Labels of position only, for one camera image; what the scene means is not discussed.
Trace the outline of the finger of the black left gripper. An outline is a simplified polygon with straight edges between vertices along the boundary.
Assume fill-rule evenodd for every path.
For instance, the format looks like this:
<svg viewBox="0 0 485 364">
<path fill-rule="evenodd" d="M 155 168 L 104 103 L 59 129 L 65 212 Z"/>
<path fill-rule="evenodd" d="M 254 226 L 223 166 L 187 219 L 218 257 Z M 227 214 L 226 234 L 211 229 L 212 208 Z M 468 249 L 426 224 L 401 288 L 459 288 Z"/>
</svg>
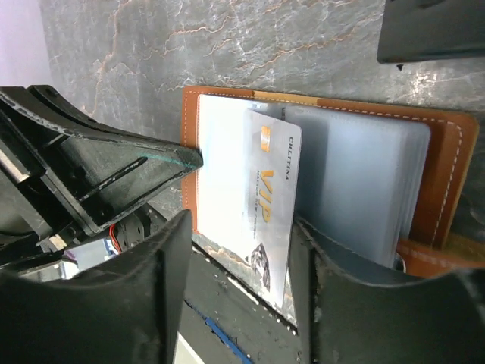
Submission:
<svg viewBox="0 0 485 364">
<path fill-rule="evenodd" d="M 1 228 L 102 232 L 202 166 L 199 152 L 101 124 L 53 87 L 1 89 Z"/>
</svg>

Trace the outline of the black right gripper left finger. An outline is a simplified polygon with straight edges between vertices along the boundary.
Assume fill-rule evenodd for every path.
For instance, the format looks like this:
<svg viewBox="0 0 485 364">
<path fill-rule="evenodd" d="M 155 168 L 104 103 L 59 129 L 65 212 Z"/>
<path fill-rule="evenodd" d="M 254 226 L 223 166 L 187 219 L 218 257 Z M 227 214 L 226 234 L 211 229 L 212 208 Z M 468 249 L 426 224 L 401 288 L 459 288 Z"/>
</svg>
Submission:
<svg viewBox="0 0 485 364">
<path fill-rule="evenodd" d="M 192 254 L 184 210 L 69 280 L 1 273 L 3 363 L 171 363 Z"/>
</svg>

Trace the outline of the tan leather card holder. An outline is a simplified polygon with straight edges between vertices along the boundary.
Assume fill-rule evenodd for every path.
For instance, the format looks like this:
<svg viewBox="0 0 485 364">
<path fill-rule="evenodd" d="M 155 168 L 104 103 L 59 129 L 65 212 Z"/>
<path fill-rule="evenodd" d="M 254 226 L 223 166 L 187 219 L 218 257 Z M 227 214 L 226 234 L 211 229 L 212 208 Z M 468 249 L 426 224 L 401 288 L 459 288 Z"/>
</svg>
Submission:
<svg viewBox="0 0 485 364">
<path fill-rule="evenodd" d="M 450 231 L 479 131 L 477 120 L 470 114 L 250 89 L 187 86 L 183 90 L 180 125 L 183 146 L 198 145 L 199 97 L 203 94 L 288 102 L 428 125 L 430 145 L 411 233 L 409 239 L 399 241 L 397 252 L 405 262 L 406 271 L 422 278 L 456 268 L 484 267 L 483 245 Z"/>
</svg>

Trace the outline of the black card box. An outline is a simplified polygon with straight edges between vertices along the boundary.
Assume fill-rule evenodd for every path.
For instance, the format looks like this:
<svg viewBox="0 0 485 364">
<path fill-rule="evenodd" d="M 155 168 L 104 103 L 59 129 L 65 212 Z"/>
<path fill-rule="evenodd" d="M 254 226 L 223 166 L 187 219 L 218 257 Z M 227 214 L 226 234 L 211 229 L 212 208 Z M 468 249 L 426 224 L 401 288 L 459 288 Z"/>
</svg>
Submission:
<svg viewBox="0 0 485 364">
<path fill-rule="evenodd" d="M 385 2 L 377 47 L 381 64 L 483 56 L 483 1 Z"/>
</svg>

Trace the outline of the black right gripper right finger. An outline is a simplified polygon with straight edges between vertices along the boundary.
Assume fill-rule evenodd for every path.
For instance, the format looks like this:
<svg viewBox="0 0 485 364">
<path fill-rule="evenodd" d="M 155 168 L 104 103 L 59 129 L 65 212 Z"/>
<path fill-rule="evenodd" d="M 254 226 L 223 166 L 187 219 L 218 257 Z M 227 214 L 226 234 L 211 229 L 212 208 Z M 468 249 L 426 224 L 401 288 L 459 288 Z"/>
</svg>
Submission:
<svg viewBox="0 0 485 364">
<path fill-rule="evenodd" d="M 484 271 L 415 278 L 293 222 L 289 277 L 304 363 L 482 363 Z"/>
</svg>

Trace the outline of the silver VIP card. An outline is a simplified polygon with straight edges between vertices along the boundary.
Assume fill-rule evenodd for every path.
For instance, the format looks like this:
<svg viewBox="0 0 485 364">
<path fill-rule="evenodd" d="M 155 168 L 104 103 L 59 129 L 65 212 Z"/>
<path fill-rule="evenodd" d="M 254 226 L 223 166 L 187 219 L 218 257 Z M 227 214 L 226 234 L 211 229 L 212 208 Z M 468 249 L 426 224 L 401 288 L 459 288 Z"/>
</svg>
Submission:
<svg viewBox="0 0 485 364">
<path fill-rule="evenodd" d="M 243 200 L 235 251 L 257 274 L 270 303 L 282 306 L 302 129 L 249 109 L 242 120 Z"/>
</svg>

